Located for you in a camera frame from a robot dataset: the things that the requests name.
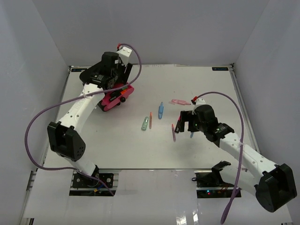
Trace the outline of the pink cap black highlighter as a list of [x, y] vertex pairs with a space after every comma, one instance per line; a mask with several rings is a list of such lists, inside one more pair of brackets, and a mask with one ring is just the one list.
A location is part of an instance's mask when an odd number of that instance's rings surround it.
[[176, 127], [174, 129], [175, 133], [179, 133], [180, 132], [180, 128], [181, 128], [181, 117], [179, 116], [177, 123], [176, 123]]

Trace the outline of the orange cap black highlighter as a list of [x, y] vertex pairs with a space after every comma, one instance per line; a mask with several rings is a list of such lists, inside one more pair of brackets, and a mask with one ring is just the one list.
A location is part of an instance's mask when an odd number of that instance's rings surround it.
[[119, 97], [121, 96], [123, 93], [125, 93], [127, 90], [127, 88], [122, 88], [122, 89], [119, 89], [119, 90], [116, 90], [116, 91], [113, 91], [110, 95], [111, 97]]

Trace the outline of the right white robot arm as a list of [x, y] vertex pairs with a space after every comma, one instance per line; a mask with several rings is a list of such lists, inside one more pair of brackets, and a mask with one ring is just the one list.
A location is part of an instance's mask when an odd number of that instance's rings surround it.
[[196, 105], [193, 110], [181, 111], [175, 132], [203, 132], [208, 141], [226, 151], [250, 172], [240, 176], [238, 187], [256, 197], [269, 212], [287, 204], [297, 196], [293, 171], [287, 164], [278, 165], [263, 157], [247, 144], [243, 144], [229, 125], [218, 122], [210, 105]]

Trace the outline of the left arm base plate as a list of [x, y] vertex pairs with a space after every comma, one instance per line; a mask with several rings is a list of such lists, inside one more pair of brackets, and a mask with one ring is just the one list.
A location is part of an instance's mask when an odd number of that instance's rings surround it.
[[[113, 187], [114, 174], [113, 173], [100, 173], [98, 179], [103, 181], [108, 188]], [[87, 178], [78, 173], [74, 173], [71, 187], [72, 188], [95, 188], [101, 186], [102, 183], [97, 180]]]

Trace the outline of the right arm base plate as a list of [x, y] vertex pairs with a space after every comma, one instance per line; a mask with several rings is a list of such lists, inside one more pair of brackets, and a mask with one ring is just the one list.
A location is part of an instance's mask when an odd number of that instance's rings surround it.
[[191, 179], [197, 183], [198, 188], [229, 188], [233, 187], [233, 183], [225, 183], [221, 178], [220, 172], [230, 166], [231, 163], [227, 161], [221, 161], [214, 165], [208, 172], [195, 172], [195, 176]]

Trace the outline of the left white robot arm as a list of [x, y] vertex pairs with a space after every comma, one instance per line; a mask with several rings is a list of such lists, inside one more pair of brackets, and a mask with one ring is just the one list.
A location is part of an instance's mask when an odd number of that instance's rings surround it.
[[117, 52], [104, 52], [99, 63], [82, 71], [79, 76], [83, 83], [81, 99], [58, 122], [50, 122], [47, 127], [51, 150], [84, 173], [83, 182], [88, 187], [98, 184], [99, 175], [95, 173], [96, 165], [84, 156], [86, 144], [80, 133], [94, 108], [105, 97], [104, 91], [127, 83], [132, 68], [131, 53], [127, 47]]

